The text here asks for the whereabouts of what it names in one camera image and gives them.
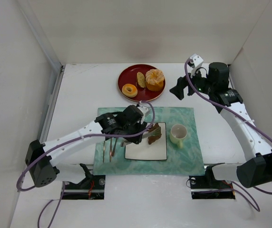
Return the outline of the dark brown bread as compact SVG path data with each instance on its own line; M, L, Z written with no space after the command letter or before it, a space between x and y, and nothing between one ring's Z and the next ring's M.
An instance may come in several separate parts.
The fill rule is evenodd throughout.
M155 141L161 138L161 126L159 123L155 123L149 130L148 130L149 136L147 137L148 144L151 145Z

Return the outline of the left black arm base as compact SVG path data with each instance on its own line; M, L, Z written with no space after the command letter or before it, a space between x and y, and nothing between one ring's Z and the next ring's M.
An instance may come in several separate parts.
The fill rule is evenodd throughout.
M81 180L78 183L68 182L65 185L63 200L103 200L105 197L105 175L94 175L85 164L82 168Z

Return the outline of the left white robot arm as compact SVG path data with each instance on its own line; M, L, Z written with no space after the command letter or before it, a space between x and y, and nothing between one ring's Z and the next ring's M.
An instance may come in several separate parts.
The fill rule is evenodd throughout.
M25 172L30 173L35 188L45 187L53 181L74 184L90 181L92 174L85 164L64 164L63 161L92 144L113 138L139 144L152 126L145 122L150 111L153 111L152 107L129 105L123 111L102 114L86 126L55 140L34 140L29 144L25 158Z

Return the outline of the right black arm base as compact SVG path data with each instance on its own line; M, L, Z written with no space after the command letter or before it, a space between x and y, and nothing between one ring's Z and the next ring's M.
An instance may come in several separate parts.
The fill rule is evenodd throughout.
M235 193L231 190L233 185L225 180L216 180L214 177L212 168L221 164L208 165L204 175L189 176L186 185L189 183L193 200L235 199Z

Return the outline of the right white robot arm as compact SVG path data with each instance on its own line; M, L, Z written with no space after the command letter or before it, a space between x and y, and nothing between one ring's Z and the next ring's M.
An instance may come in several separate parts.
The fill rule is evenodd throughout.
M197 57L185 63L185 76L177 80L170 89L178 99L196 93L208 95L210 102L231 127L242 147L246 162L243 164L215 164L208 166L216 180L238 181L246 188L272 182L272 139L259 130L249 117L243 99L237 90L229 87L229 67L225 63L213 62L206 77L201 76L202 62Z

